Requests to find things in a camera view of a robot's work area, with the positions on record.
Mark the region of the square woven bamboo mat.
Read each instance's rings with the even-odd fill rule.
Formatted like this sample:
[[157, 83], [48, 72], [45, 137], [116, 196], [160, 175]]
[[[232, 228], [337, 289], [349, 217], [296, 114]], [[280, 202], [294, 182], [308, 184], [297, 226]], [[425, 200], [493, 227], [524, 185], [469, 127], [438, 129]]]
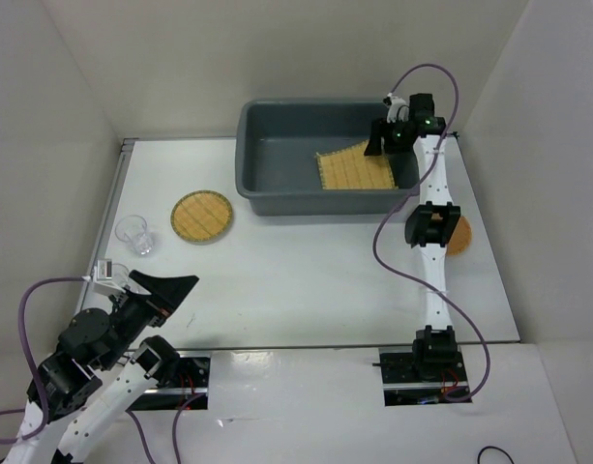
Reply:
[[368, 142], [329, 153], [317, 153], [316, 162], [325, 190], [397, 189], [391, 164], [384, 155], [366, 156]]

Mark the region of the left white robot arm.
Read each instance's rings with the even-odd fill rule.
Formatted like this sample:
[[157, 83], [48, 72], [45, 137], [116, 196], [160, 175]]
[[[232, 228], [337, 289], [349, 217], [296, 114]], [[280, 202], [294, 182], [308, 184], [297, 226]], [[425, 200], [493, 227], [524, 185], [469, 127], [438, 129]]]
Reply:
[[111, 295], [112, 309], [91, 307], [73, 317], [54, 351], [42, 362], [31, 352], [25, 312], [39, 288], [68, 277], [47, 278], [22, 295], [17, 330], [31, 373], [26, 402], [17, 409], [22, 422], [8, 447], [6, 463], [82, 463], [111, 424], [127, 413], [147, 390], [173, 383], [181, 357], [163, 337], [140, 341], [115, 380], [103, 384], [99, 372], [109, 371], [148, 327], [159, 328], [199, 282], [196, 275], [157, 277], [133, 270], [130, 280], [141, 292], [124, 287]]

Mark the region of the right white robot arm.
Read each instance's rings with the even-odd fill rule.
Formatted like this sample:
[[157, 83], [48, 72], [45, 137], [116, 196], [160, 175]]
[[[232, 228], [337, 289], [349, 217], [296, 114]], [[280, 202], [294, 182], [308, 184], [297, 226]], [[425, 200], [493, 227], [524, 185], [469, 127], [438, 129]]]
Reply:
[[412, 344], [410, 374], [421, 382], [434, 382], [460, 361], [449, 307], [444, 300], [446, 251], [461, 216], [447, 182], [446, 123], [435, 115], [431, 94], [414, 94], [405, 101], [390, 93], [383, 102], [388, 108], [387, 116], [372, 122], [365, 155], [416, 157], [419, 204], [405, 222], [404, 239], [421, 258], [426, 316], [424, 327], [416, 332]]

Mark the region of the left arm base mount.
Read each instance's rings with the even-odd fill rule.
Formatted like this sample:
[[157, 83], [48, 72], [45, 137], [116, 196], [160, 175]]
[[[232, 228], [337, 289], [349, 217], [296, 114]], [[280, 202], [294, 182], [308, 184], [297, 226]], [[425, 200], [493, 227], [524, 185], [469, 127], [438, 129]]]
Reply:
[[211, 373], [209, 351], [178, 350], [179, 361], [167, 380], [150, 386], [133, 402], [133, 412], [177, 411], [190, 398], [186, 410], [206, 410]]

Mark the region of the round orange woven basket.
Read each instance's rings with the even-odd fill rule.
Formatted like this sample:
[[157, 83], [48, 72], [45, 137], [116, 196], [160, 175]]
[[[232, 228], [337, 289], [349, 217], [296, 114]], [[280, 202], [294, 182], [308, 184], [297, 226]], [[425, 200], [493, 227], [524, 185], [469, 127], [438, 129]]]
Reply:
[[449, 243], [446, 245], [447, 256], [457, 256], [465, 252], [472, 242], [472, 228], [469, 220], [461, 216], [452, 234]]

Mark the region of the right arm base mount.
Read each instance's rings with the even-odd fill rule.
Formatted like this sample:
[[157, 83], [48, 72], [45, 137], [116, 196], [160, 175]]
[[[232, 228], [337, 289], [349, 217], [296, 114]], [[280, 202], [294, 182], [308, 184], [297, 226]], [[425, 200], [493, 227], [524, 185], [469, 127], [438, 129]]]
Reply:
[[450, 362], [418, 362], [411, 348], [378, 349], [384, 405], [417, 406], [448, 404], [450, 398], [471, 393], [461, 353]]

